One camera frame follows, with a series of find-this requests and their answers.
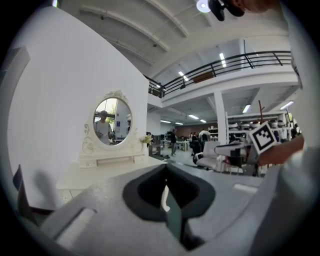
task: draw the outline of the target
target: white column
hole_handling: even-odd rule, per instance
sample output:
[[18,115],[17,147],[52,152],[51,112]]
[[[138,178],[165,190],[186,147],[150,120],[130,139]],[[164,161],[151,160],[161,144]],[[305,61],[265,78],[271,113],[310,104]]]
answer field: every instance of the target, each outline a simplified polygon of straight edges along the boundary
[[221,91],[214,93],[216,118],[218,121],[218,141],[221,145],[227,144],[227,129],[226,129],[226,116],[225,116],[225,106],[222,99]]

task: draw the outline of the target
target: desk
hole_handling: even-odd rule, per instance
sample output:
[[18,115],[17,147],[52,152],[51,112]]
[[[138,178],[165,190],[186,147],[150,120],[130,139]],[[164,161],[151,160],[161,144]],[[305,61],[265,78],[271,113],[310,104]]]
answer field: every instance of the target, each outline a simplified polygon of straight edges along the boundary
[[57,182],[56,188],[62,196],[62,200],[67,203],[95,183],[138,169],[157,167],[163,164],[167,163],[150,156],[144,162],[117,161],[93,168],[80,168],[79,164],[74,162],[69,166],[64,177]]
[[[162,142],[164,142],[165,148],[168,148],[171,143],[170,140],[162,140]],[[177,141],[176,142],[177,148],[182,151],[189,151],[189,145],[190,145],[189,141]]]
[[189,145],[190,145],[189,141],[177,141],[176,144],[180,150],[189,151]]

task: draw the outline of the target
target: small flower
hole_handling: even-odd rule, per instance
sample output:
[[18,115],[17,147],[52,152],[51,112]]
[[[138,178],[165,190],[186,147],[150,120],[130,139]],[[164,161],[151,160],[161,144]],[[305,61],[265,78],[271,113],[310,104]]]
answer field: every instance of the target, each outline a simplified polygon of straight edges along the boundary
[[140,142],[141,142],[141,143],[150,144],[150,142],[151,142],[151,136],[145,135],[145,136],[141,137],[141,138],[140,138]]

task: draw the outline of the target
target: shelving unit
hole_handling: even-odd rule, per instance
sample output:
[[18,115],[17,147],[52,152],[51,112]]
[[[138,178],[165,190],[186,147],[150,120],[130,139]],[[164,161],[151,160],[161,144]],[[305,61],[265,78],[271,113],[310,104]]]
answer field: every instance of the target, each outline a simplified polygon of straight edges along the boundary
[[218,127],[211,126],[210,128],[208,128],[208,131],[210,133],[211,140],[218,140]]
[[[286,120],[286,111],[277,111],[277,112],[263,112],[262,118],[264,121],[270,120]],[[229,143],[229,134],[248,134],[250,130],[229,130],[229,123],[237,123],[243,121],[258,121],[261,119],[260,113],[250,113],[250,114],[237,114],[237,115],[228,115],[228,112],[225,112],[225,124],[226,124],[226,141]],[[286,127],[282,128],[272,128],[272,131],[284,132],[286,131],[286,137],[288,141],[291,140],[291,127],[287,123]]]

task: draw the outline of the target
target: shelf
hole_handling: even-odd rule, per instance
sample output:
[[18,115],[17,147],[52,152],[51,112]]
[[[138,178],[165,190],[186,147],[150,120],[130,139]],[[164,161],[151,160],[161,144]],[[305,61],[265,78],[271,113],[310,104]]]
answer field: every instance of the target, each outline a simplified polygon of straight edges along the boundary
[[250,130],[229,130],[230,134],[247,134],[249,132]]
[[[283,127],[283,128],[271,128],[272,131],[284,131],[290,130],[290,127]],[[229,134],[248,134],[253,130],[229,130]]]
[[[282,114],[286,114],[286,111],[278,111],[278,112],[262,112],[263,117],[268,117],[268,116],[279,116]],[[228,115],[228,119],[241,119],[241,118],[253,118],[257,117],[258,119],[261,118],[260,113],[252,113],[252,114],[237,114],[237,115]]]

